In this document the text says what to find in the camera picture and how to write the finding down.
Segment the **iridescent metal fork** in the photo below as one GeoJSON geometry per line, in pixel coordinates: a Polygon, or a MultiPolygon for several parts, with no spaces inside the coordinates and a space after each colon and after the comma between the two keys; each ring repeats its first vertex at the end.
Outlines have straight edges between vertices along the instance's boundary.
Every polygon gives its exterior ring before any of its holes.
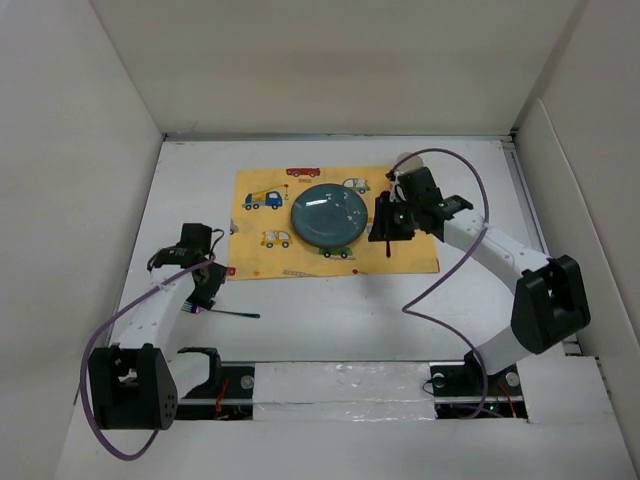
{"type": "Polygon", "coordinates": [[[238,311],[228,311],[228,310],[220,310],[220,309],[212,309],[212,308],[205,308],[205,307],[201,307],[195,304],[191,304],[188,302],[185,302],[182,307],[181,310],[185,313],[189,313],[189,314],[200,314],[200,313],[217,313],[217,314],[223,314],[223,315],[230,315],[230,316],[235,316],[235,317],[241,317],[241,318],[249,318],[249,319],[260,319],[261,315],[258,313],[249,313],[249,312],[238,312],[238,311]]]}

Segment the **iridescent purple metal spoon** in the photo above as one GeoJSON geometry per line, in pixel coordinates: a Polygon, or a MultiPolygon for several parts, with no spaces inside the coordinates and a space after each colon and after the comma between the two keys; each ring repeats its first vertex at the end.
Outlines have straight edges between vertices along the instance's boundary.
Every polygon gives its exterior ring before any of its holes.
{"type": "Polygon", "coordinates": [[[387,259],[390,259],[392,256],[391,252],[391,240],[390,240],[390,231],[392,229],[393,217],[393,205],[391,202],[391,193],[388,190],[385,190],[381,193],[381,229],[382,229],[382,237],[385,242],[385,255],[387,259]]]}

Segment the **yellow vehicle-print cloth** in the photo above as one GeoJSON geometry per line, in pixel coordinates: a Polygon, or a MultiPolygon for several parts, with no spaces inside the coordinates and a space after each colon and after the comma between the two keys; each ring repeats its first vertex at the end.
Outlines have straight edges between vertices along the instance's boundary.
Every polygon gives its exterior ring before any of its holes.
{"type": "Polygon", "coordinates": [[[435,240],[423,233],[409,242],[370,243],[375,197],[390,188],[386,166],[283,167],[236,174],[229,240],[229,276],[234,280],[437,273],[435,240]],[[338,184],[366,205],[366,229],[351,243],[322,248],[294,231],[291,211],[304,191],[338,184]]]}

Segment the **dark teal ceramic plate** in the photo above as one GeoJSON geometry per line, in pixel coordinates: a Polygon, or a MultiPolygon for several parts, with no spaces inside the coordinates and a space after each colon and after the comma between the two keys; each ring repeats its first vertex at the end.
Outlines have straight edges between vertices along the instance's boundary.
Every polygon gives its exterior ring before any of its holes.
{"type": "Polygon", "coordinates": [[[296,235],[314,247],[347,246],[365,231],[368,208],[359,193],[338,184],[319,184],[293,202],[291,225],[296,235]]]}

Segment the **pink ceramic mug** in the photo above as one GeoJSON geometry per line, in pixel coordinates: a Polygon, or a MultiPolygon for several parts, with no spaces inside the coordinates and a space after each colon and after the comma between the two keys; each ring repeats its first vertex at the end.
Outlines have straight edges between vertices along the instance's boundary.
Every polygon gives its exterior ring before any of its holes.
{"type": "Polygon", "coordinates": [[[419,154],[403,152],[394,164],[396,174],[404,174],[424,166],[424,161],[419,154]]]}

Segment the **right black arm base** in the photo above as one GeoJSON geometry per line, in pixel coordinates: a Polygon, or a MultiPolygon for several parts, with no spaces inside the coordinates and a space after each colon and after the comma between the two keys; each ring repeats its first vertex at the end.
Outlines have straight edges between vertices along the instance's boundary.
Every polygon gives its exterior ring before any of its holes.
{"type": "Polygon", "coordinates": [[[461,361],[430,363],[421,389],[434,400],[437,419],[463,419],[477,409],[477,419],[528,418],[516,363],[484,379],[469,351],[461,361]]]}

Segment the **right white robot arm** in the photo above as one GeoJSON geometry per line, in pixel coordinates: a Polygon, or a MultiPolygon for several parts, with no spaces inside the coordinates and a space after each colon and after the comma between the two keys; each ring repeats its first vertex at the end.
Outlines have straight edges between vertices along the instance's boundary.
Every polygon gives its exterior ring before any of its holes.
{"type": "Polygon", "coordinates": [[[539,355],[591,321],[580,266],[568,255],[551,257],[492,227],[471,202],[442,196],[431,171],[387,174],[393,189],[375,201],[369,241],[409,241],[421,231],[463,252],[500,280],[513,296],[506,327],[465,357],[462,381],[473,393],[494,387],[501,371],[539,355]]]}

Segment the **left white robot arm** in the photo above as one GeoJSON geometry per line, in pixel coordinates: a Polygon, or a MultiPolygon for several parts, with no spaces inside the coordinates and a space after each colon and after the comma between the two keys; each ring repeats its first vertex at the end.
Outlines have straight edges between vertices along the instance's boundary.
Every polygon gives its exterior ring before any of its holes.
{"type": "Polygon", "coordinates": [[[93,418],[101,430],[166,430],[181,399],[196,391],[217,394],[224,385],[221,359],[212,347],[169,349],[185,305],[209,310],[227,275],[214,246],[224,234],[201,223],[185,223],[178,242],[147,262],[161,279],[130,312],[107,347],[88,358],[93,418]]]}

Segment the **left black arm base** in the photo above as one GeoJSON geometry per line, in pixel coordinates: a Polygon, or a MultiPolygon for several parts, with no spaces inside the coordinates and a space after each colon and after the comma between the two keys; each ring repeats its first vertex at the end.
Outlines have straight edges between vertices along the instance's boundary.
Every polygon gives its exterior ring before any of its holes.
{"type": "Polygon", "coordinates": [[[176,420],[253,419],[254,363],[227,363],[215,348],[186,347],[168,366],[178,391],[176,420]]]}

